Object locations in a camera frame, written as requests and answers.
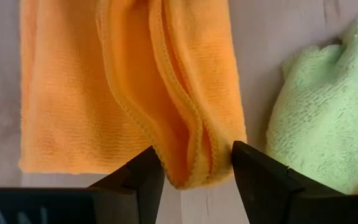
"black device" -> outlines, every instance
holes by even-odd
[[[232,164],[250,224],[358,224],[358,195],[343,195],[240,141]],[[163,183],[149,147],[86,189],[0,189],[0,224],[154,224]]]

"microfiber towel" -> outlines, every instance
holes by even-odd
[[[283,67],[267,154],[345,194],[358,186],[358,20],[341,45],[310,47]]]
[[[110,173],[150,144],[187,189],[246,140],[226,0],[22,0],[24,172]]]

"orange fabric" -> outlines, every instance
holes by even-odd
[[[25,172],[110,173],[152,144],[178,189],[231,171],[226,0],[22,0]]]

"folded towel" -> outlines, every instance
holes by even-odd
[[[24,172],[110,173],[152,144],[179,189],[245,126],[226,0],[22,0]]]
[[[358,186],[358,20],[342,41],[286,62],[267,154],[349,194]]]

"light green cloth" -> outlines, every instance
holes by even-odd
[[[358,186],[358,20],[342,41],[310,47],[284,65],[267,154],[349,194]]]

